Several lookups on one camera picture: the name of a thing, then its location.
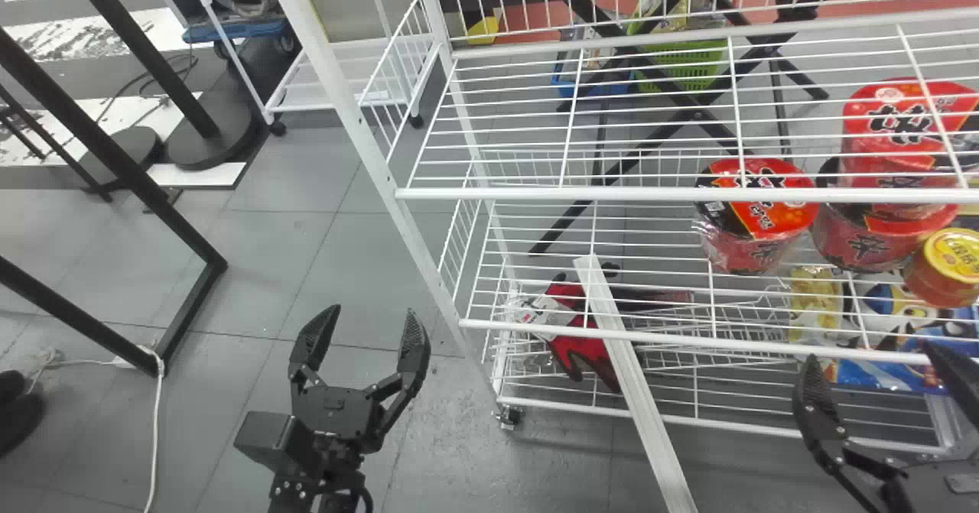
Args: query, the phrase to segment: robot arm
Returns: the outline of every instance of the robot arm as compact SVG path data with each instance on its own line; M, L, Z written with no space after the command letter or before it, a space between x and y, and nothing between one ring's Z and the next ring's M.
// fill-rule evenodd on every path
M979 427L979 366L944 346L926 342L922 348L951 397ZM792 413L815 462L870 513L968 511L979 502L979 465L970 460L905 464L854 443L815 356L798 375Z
M317 374L340 317L335 304L300 331L289 357L293 414L249 412L235 436L235 448L275 472L269 512L305 513L316 495L321 511L354 513L373 500L359 471L363 454L376 453L384 437L421 390L431 344L411 310L398 349L396 373L376 385L329 387ZM385 408L382 403L394 401Z

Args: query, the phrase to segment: gray tile floor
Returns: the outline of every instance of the gray tile floor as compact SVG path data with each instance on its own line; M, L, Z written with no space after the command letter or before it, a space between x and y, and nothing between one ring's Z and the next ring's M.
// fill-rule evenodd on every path
M322 370L364 385L389 373L407 307L437 356L420 397L364 463L378 511L664 511L626 420L533 411L515 433L490 416L480 382L339 129L294 126L270 139L238 190L185 193L179 209L230 261L164 390L156 511L265 511L270 472L231 442L245 412L288 411L291 340L343 304ZM451 206L417 218L441 248ZM0 193L0 252L136 342L161 335L200 263L135 197ZM30 371L55 346L68 359L111 354L0 296L0 369ZM45 372L45 422L0 459L0 510L125 513L149 488L154 382L108 366ZM702 511L856 511L794 440L672 428Z

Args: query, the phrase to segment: red noodle cup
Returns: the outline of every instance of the red noodle cup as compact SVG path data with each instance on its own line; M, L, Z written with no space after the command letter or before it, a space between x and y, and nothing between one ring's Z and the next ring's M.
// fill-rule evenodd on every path
M830 157L819 168L819 176L815 179L818 188L836 188L839 186L840 158ZM941 211L944 203L850 203L847 208L850 213L861 213L865 216L878 218L903 218L917 220Z
M947 113L942 115L945 132L974 131L952 134L948 139L961 168L975 169L979 165L979 115L969 112L979 105L979 96L972 89L949 81L930 81L927 86L935 108L939 113ZM865 154L844 155L843 172L886 174L844 175L840 186L954 188L958 185L951 157L915 77L867 85L843 106L843 116L843 153Z
M748 188L814 188L795 165L774 158L745 160ZM739 188L736 158L702 171L698 188ZM698 202L698 230L707 259L731 274L761 274L779 264L812 223L818 203Z
M888 272L957 214L952 204L919 219L884 218L868 214L866 203L823 203L812 223L812 242L823 258L844 270Z

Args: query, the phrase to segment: white cable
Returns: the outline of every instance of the white cable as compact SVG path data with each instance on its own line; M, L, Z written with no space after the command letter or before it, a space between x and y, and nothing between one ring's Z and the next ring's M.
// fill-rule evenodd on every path
M157 360L157 395L153 400L153 459L150 464L150 495L146 498L146 507L143 508L143 513L150 513L150 506L153 505L153 500L157 495L157 459L158 451L160 450L160 396L164 390L164 360L150 347L140 346L145 352L150 353L154 359ZM78 366L80 364L97 364L101 366L116 366L122 367L118 361L102 361L102 360L64 360L63 362L55 362L58 359L58 349L48 350L45 356L44 362L41 367L38 368L37 373L34 374L34 380L31 381L31 387L28 387L27 394L30 394L34 390L37 381L41 378L41 374L44 370L48 368L59 368L63 366Z
M153 463L150 464L150 495L147 496L146 507L143 508L143 513L150 513L150 506L153 505L153 500L156 498L157 493L157 454L158 448L160 448L160 395L162 390L164 390L164 360L153 349L149 349L149 347L141 346L140 349L153 354L154 359L157 359L157 397L153 401Z

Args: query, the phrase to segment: black shoe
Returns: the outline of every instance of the black shoe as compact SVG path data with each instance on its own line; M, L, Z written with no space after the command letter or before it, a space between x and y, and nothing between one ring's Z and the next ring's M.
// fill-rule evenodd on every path
M14 398L24 394L27 387L28 382L20 372L11 370L0 373L0 406L13 402Z
M27 439L43 416L44 401L39 394L24 394L0 407L0 457Z

